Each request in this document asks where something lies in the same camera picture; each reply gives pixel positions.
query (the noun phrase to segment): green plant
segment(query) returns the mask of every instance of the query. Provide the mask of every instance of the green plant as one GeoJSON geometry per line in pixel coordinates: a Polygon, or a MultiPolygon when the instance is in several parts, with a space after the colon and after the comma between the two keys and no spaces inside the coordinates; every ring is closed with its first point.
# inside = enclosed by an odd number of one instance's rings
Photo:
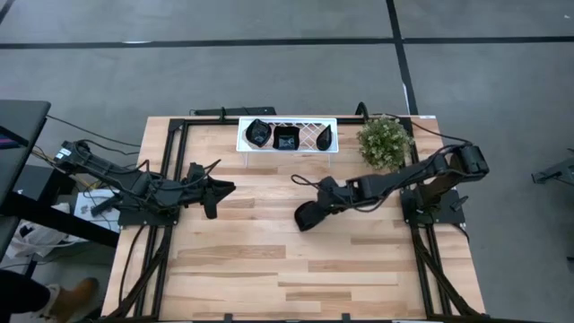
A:
{"type": "Polygon", "coordinates": [[[398,169],[404,162],[413,139],[406,133],[398,119],[371,120],[357,133],[361,142],[361,155],[374,169],[398,169]]]}

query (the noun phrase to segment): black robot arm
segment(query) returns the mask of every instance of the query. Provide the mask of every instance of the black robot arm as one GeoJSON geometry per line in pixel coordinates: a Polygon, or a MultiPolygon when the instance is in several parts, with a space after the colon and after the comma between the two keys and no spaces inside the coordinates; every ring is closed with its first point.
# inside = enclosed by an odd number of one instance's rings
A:
{"type": "Polygon", "coordinates": [[[102,182],[116,188],[119,194],[92,209],[97,214],[109,206],[136,208],[159,215],[177,212],[180,206],[199,203],[204,206],[208,218],[217,217],[216,205],[235,190],[232,182],[212,179],[204,168],[192,162],[187,176],[181,181],[169,180],[158,173],[129,170],[106,161],[90,151],[86,141],[64,142],[55,157],[56,167],[68,174],[88,173],[102,182]]]}
{"type": "Polygon", "coordinates": [[[318,183],[308,183],[317,188],[317,201],[309,201],[295,211],[295,221],[301,231],[307,231],[330,214],[338,214],[349,208],[358,209],[374,205],[375,208],[396,189],[417,183],[413,190],[417,205],[425,207],[440,200],[440,196],[465,181],[479,180],[488,173],[488,165],[480,149],[472,144],[447,145],[427,160],[406,166],[385,175],[372,174],[347,179],[344,186],[327,177],[318,183]],[[435,178],[430,184],[426,179],[435,178]]]}

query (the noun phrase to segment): concrete floor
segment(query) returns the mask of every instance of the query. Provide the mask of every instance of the concrete floor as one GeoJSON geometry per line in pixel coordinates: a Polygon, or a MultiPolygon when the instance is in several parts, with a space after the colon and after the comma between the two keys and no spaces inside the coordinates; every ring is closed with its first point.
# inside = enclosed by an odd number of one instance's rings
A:
{"type": "MultiPolygon", "coordinates": [[[[404,37],[574,35],[569,0],[400,0],[396,7],[404,37]]],[[[0,25],[0,42],[391,35],[382,0],[16,0],[0,25]]],[[[419,112],[437,115],[443,133],[479,144],[491,167],[484,180],[459,187],[470,196],[467,228],[487,311],[570,322],[571,188],[536,186],[530,173],[569,157],[574,146],[574,43],[405,51],[419,112]]],[[[340,114],[363,100],[371,113],[406,112],[393,45],[0,50],[0,71],[0,97],[49,100],[52,115],[134,143],[148,116],[189,109],[340,114]]],[[[53,154],[80,138],[94,139],[49,120],[38,144],[53,154]]],[[[73,285],[96,275],[106,283],[102,264],[113,251],[93,253],[102,255],[99,265],[84,254],[41,266],[35,278],[73,285]]]]}

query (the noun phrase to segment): black desk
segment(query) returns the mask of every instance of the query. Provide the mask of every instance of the black desk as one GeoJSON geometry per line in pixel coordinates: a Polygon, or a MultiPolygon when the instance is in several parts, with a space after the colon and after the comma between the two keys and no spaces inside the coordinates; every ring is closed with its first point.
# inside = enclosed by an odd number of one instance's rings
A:
{"type": "Polygon", "coordinates": [[[0,150],[0,252],[5,253],[20,219],[115,248],[117,233],[13,192],[49,108],[45,101],[0,100],[0,126],[29,141],[27,146],[0,150]]]}

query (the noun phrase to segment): wooden tabletop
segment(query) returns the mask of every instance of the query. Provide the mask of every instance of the wooden tabletop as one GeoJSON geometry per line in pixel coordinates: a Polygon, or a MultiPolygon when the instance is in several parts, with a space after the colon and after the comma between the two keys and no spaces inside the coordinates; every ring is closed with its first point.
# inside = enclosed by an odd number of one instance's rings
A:
{"type": "MultiPolygon", "coordinates": [[[[148,118],[139,162],[150,160],[154,171],[160,170],[169,119],[148,118]]],[[[413,121],[439,131],[435,118],[413,121]]],[[[331,167],[325,155],[253,153],[246,168],[235,151],[237,126],[191,126],[182,173],[190,162],[208,165],[222,159],[212,176],[235,182],[237,190],[219,203],[216,220],[208,220],[200,205],[181,210],[160,319],[222,319],[224,313],[235,319],[340,319],[341,313],[355,319],[425,318],[410,230],[396,192],[375,212],[328,216],[304,233],[293,220],[295,209],[315,200],[317,192],[293,184],[291,174],[311,181],[333,176],[343,182],[373,173],[359,155],[360,129],[338,126],[340,150],[331,157],[331,167]]],[[[421,159],[442,146],[440,137],[418,128],[414,138],[421,159]]],[[[170,176],[176,153],[174,144],[170,176]]],[[[121,232],[104,315],[117,307],[136,231],[121,232]]],[[[435,225],[435,231],[445,274],[472,307],[484,311],[465,236],[447,224],[435,225]]],[[[140,275],[146,241],[144,229],[127,269],[125,295],[140,275]]],[[[431,274],[430,287],[440,313],[431,274]]],[[[151,311],[152,297],[153,288],[148,288],[144,314],[151,311]]]]}

